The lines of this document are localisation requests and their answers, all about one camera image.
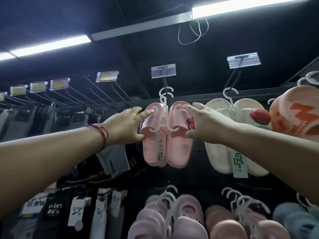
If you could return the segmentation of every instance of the pink flower decoration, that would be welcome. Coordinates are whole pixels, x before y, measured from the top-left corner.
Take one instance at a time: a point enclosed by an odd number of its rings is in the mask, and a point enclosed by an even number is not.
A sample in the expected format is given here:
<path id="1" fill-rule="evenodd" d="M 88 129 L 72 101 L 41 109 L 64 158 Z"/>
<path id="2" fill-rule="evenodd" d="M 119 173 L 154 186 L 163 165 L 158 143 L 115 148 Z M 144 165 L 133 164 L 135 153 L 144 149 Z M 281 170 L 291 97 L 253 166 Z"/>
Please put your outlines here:
<path id="1" fill-rule="evenodd" d="M 142 129 L 143 123 L 144 123 L 144 121 L 142 121 L 140 124 L 140 130 Z"/>
<path id="2" fill-rule="evenodd" d="M 192 118 L 188 118 L 186 121 L 188 123 L 188 129 L 189 130 L 194 130 L 195 126 L 196 126 L 194 118 L 193 117 Z"/>

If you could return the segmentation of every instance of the black ceiling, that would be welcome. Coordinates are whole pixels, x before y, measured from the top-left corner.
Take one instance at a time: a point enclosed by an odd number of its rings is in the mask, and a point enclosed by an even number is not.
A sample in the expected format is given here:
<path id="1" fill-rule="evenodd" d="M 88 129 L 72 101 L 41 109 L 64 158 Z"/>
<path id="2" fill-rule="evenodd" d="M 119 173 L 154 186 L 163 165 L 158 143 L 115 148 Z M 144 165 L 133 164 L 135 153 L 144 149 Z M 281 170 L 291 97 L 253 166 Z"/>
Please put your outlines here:
<path id="1" fill-rule="evenodd" d="M 207 1 L 1 0 L 0 51 L 176 15 Z M 235 88 L 278 87 L 319 56 L 318 7 L 319 0 L 309 0 L 210 17 L 206 35 L 189 45 L 178 42 L 177 24 L 0 61 L 1 88 L 70 76 L 72 87 L 89 93 L 82 75 L 94 80 L 97 71 L 119 70 L 118 83 L 130 96 L 156 98 L 163 85 L 151 79 L 151 67 L 176 63 L 177 76 L 167 78 L 176 96 L 221 92 L 232 72 L 227 56 L 251 52 L 261 65 L 242 68 Z M 200 24 L 204 32 L 205 20 Z M 196 21 L 191 25 L 198 30 Z M 181 42 L 196 38 L 183 23 Z"/>

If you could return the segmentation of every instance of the red string bracelet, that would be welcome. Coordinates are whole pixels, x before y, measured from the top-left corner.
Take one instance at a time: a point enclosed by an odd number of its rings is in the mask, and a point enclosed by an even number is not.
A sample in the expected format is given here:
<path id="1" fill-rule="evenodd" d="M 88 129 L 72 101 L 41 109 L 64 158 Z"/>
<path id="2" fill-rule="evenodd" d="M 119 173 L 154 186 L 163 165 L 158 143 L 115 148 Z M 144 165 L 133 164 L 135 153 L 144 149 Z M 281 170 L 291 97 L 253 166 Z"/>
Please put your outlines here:
<path id="1" fill-rule="evenodd" d="M 103 125 L 97 126 L 94 124 L 86 124 L 85 126 L 93 127 L 95 129 L 97 129 L 99 131 L 99 133 L 101 133 L 102 138 L 103 138 L 103 146 L 102 146 L 102 149 L 100 151 L 102 151 L 106 147 L 106 140 L 108 140 L 108 137 L 109 137 L 109 134 L 108 134 L 108 131 L 106 130 L 106 128 Z"/>

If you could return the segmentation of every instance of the ceiling light fixture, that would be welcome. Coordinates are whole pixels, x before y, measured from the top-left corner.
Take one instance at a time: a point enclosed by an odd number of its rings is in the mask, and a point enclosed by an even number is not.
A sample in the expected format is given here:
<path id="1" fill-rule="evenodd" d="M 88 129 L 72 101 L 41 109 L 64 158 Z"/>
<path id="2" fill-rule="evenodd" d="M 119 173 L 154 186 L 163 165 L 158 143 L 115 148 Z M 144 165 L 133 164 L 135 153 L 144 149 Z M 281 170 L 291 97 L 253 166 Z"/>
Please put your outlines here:
<path id="1" fill-rule="evenodd" d="M 297 0 L 227 0 L 193 7 L 192 19 Z"/>
<path id="2" fill-rule="evenodd" d="M 0 53 L 0 60 L 8 60 L 13 58 L 15 57 L 10 53 Z"/>
<path id="3" fill-rule="evenodd" d="M 78 37 L 73 37 L 65 40 L 60 40 L 60 41 L 55 41 L 47 44 L 40 44 L 37 46 L 33 47 L 28 47 L 28 48 L 22 48 L 22 49 L 15 49 L 13 51 L 10 51 L 13 53 L 15 56 L 22 57 L 26 55 L 31 55 L 35 53 L 42 53 L 54 49 L 61 49 L 69 46 L 75 46 L 78 44 L 85 44 L 89 43 L 91 40 L 89 39 L 88 36 L 82 35 Z"/>

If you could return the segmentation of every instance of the forearm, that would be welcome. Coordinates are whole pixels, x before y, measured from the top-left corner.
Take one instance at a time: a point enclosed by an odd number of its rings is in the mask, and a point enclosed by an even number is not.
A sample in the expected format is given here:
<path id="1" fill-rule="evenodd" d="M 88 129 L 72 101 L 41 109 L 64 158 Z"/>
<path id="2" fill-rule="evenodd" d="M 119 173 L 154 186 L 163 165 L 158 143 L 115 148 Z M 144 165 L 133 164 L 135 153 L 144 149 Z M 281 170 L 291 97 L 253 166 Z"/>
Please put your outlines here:
<path id="1" fill-rule="evenodd" d="M 231 129 L 225 145 L 241 152 L 319 204 L 319 144 L 246 124 Z"/>
<path id="2" fill-rule="evenodd" d="M 0 143 L 0 217 L 44 190 L 102 144 L 101 134 L 90 127 Z"/>

